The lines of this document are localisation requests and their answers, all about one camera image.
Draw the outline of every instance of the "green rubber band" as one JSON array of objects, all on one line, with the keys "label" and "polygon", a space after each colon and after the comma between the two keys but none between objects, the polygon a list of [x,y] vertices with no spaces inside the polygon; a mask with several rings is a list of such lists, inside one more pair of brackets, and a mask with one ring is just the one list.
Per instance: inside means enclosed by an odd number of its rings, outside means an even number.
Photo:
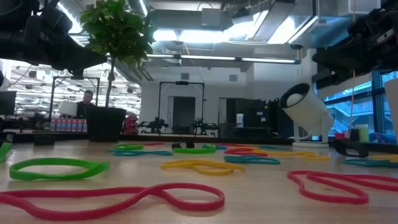
[{"label": "green rubber band", "polygon": [[144,148],[144,145],[138,144],[117,144],[114,146],[115,149],[122,149],[122,150],[140,150]]},{"label": "green rubber band", "polygon": [[184,148],[174,148],[175,153],[184,153],[184,154],[205,154],[205,153],[214,153],[216,152],[215,148],[211,149],[184,149]]},{"label": "green rubber band", "polygon": [[[37,172],[20,171],[20,169],[29,166],[77,166],[83,167],[87,170],[78,174],[41,174]],[[39,158],[28,159],[25,161],[17,162],[10,166],[10,177],[16,180],[75,180],[92,177],[105,170],[109,169],[109,162],[91,162],[81,159],[68,159],[68,158]]]},{"label": "green rubber band", "polygon": [[7,153],[10,151],[12,144],[8,142],[4,142],[0,147],[0,163],[6,161]]}]

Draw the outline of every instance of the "desk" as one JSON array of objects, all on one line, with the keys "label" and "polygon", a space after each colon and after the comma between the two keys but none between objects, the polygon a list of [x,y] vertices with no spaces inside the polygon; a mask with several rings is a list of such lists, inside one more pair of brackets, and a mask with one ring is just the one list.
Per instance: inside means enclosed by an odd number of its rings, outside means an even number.
[{"label": "desk", "polygon": [[[176,154],[173,157],[140,156],[113,157],[106,153],[114,144],[95,143],[86,140],[56,142],[54,148],[34,147],[29,144],[15,144],[5,164],[0,168],[0,190],[19,189],[102,189],[120,186],[152,186],[166,182],[193,182],[210,185],[224,191],[224,208],[214,212],[181,211],[167,205],[163,200],[146,197],[136,205],[122,212],[84,224],[125,224],[125,223],[206,223],[206,224],[252,224],[252,223],[313,223],[313,224],[369,224],[396,223],[398,220],[398,192],[364,189],[370,196],[367,205],[346,205],[320,202],[299,194],[295,183],[286,178],[290,170],[319,170],[325,172],[343,172],[353,174],[381,174],[397,177],[394,169],[378,169],[347,166],[343,158],[330,151],[332,161],[309,161],[294,157],[278,157],[281,165],[247,165],[244,172],[234,172],[226,176],[202,175],[190,169],[160,169],[160,165],[176,159],[213,159],[223,160],[223,152],[203,155]],[[168,150],[170,144],[146,147],[147,150]],[[71,157],[92,161],[109,161],[110,170],[87,180],[72,181],[36,181],[23,182],[12,180],[8,167],[25,159],[37,157]],[[29,167],[26,170],[47,172],[75,172],[73,167]],[[306,187],[323,194],[346,193],[329,186],[305,181]],[[184,200],[214,200],[210,194],[190,191],[171,190],[171,194]],[[128,195],[112,195],[95,198],[30,198],[41,207],[54,210],[83,210],[118,203]],[[0,223],[43,224],[55,223],[33,218],[25,211],[0,204]]]}]

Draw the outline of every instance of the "tree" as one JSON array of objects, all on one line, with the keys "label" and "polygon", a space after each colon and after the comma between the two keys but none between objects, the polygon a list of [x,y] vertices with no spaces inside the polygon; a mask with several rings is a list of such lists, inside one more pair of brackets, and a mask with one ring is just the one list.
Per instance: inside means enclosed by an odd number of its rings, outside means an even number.
[{"label": "tree", "polygon": [[80,17],[83,30],[89,35],[86,47],[111,56],[105,107],[109,106],[115,61],[133,67],[142,63],[142,59],[147,59],[147,54],[152,54],[150,44],[154,41],[156,28],[150,25],[149,16],[141,19],[126,12],[125,3],[125,0],[97,0],[96,7],[87,9]]}]

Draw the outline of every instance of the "black plant pot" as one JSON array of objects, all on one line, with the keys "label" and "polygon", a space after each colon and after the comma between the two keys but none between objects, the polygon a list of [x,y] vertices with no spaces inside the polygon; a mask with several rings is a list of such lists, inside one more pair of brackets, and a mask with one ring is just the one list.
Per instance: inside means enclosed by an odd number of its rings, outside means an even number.
[{"label": "black plant pot", "polygon": [[93,106],[85,108],[85,113],[90,141],[117,142],[119,140],[126,110]]}]

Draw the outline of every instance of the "potted plant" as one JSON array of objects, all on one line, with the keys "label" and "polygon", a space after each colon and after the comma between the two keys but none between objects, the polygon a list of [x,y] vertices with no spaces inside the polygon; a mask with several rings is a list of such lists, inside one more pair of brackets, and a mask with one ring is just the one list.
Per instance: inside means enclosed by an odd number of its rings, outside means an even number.
[{"label": "potted plant", "polygon": [[150,25],[149,17],[142,19],[127,12],[124,5],[125,0],[97,0],[96,7],[87,9],[80,17],[83,30],[89,35],[86,47],[111,58],[105,107],[86,110],[92,141],[117,141],[126,116],[126,110],[108,107],[116,60],[133,67],[147,59],[146,54],[152,54],[150,44],[154,41],[155,28]]}]

